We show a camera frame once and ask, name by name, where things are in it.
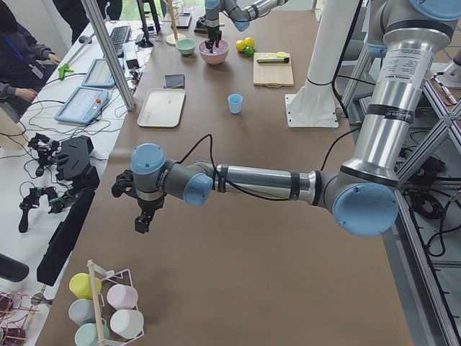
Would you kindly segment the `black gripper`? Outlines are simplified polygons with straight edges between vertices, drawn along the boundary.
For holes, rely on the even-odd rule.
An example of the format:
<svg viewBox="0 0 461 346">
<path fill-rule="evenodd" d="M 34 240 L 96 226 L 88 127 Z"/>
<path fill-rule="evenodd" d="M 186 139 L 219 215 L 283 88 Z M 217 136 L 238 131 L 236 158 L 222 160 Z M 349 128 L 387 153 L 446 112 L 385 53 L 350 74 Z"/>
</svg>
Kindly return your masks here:
<svg viewBox="0 0 461 346">
<path fill-rule="evenodd" d="M 205 41 L 205 47 L 209 53 L 213 53 L 213 43 L 215 43 L 216 48 L 219 48 L 219 43 L 222 39 L 222 32 L 220 31 L 219 20 L 207 19 L 206 26 L 208 40 Z"/>
<path fill-rule="evenodd" d="M 161 191 L 144 192 L 141 190 L 136 190 L 136 194 L 142 212 L 135 219 L 135 231 L 145 234 L 150 230 L 155 212 L 163 208 L 166 194 Z"/>
</svg>

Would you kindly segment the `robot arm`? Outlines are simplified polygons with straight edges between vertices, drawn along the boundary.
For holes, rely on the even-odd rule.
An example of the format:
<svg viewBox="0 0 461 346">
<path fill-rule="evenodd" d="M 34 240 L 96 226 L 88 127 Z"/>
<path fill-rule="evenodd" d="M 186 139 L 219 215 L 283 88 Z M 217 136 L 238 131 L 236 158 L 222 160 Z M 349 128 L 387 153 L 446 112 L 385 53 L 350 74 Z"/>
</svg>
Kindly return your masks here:
<svg viewBox="0 0 461 346">
<path fill-rule="evenodd" d="M 249 27 L 250 22 L 263 17 L 273 8 L 283 6 L 285 0 L 262 0 L 241 8 L 234 0 L 206 0 L 205 1 L 205 25 L 207 28 L 207 40 L 205 47 L 213 53 L 214 48 L 219 47 L 222 40 L 219 16 L 224 13 L 242 32 Z"/>
<path fill-rule="evenodd" d="M 355 152 L 337 172 L 299 173 L 198 161 L 168 160 L 146 143 L 131 156 L 133 186 L 141 214 L 135 230 L 149 230 L 167 195 L 202 205 L 212 191 L 237 190 L 284 202 L 303 200 L 329 210 L 358 236 L 389 229 L 398 215 L 394 166 L 422 94 L 435 54 L 451 41 L 460 18 L 458 1 L 386 1 L 370 21 L 368 46 L 385 57 L 367 107 Z"/>
</svg>

